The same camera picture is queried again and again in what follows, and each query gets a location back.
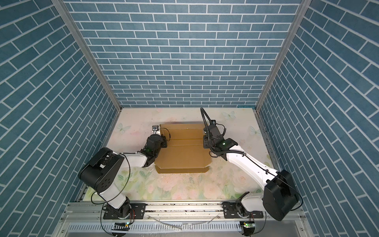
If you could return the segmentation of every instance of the brick wallpaper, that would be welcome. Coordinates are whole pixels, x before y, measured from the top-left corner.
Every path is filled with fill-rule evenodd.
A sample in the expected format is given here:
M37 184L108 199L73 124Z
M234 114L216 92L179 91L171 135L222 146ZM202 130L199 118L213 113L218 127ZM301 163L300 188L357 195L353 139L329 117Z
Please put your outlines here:
M315 236L379 236L378 13L313 0L262 107Z
M50 0L0 0L0 236L51 235L116 111Z
M123 107L253 107L300 1L65 3Z

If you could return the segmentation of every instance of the robotic arm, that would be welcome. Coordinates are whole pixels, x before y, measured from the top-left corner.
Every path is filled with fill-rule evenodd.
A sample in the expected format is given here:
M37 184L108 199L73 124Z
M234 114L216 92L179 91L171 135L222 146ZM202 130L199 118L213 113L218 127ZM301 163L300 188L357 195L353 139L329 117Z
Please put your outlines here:
M291 174L262 164L231 138L224 139L226 129L221 134L216 121L211 120L203 108L200 111L205 125L204 148L241 168L264 190L263 193L246 192L237 199L238 214L246 217L252 211L267 211L274 219L282 220L299 200ZM119 219L128 218L131 208L129 199L116 187L114 179L121 168L150 166L160 149L167 147L166 137L160 135L158 126L153 126L153 132L139 152L117 154L102 148L78 173L79 179L105 200L101 204L106 204L107 210Z

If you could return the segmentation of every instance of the brick wall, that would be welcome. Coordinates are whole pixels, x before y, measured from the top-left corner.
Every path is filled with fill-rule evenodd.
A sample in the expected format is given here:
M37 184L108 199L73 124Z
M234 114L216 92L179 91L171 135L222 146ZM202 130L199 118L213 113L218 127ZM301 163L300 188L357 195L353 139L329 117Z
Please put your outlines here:
M313 0L262 107L315 236L379 236L378 13Z
M123 107L253 107L299 2L65 1Z
M0 0L0 236L52 234L115 108L50 0Z

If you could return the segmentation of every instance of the open cardboard box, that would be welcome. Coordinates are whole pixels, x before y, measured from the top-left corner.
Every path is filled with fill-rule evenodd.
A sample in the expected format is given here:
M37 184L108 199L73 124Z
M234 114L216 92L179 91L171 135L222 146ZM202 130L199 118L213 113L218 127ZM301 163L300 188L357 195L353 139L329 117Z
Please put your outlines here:
M161 135L169 140L155 159L155 169L163 173L205 173L211 163L209 149L203 148L204 124L161 124Z

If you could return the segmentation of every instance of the floral pattern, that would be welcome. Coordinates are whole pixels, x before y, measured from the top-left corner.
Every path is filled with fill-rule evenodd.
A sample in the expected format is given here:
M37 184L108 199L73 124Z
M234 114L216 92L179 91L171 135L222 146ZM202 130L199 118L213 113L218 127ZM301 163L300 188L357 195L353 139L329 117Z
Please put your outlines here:
M252 109L207 108L206 111L211 119L226 127L225 139L234 139L249 154L272 167ZM198 108L124 109L107 147L118 152L138 151L151 134L152 125L189 121L202 121ZM115 184L119 189L125 185L128 175L128 168L118 172ZM154 164L147 168L132 167L129 182L122 193L131 200L204 200L235 199L246 191L262 192L259 185L240 168L218 157L212 158L206 173L158 174ZM89 188L84 201L89 201L93 192ZM102 199L95 194L93 200Z

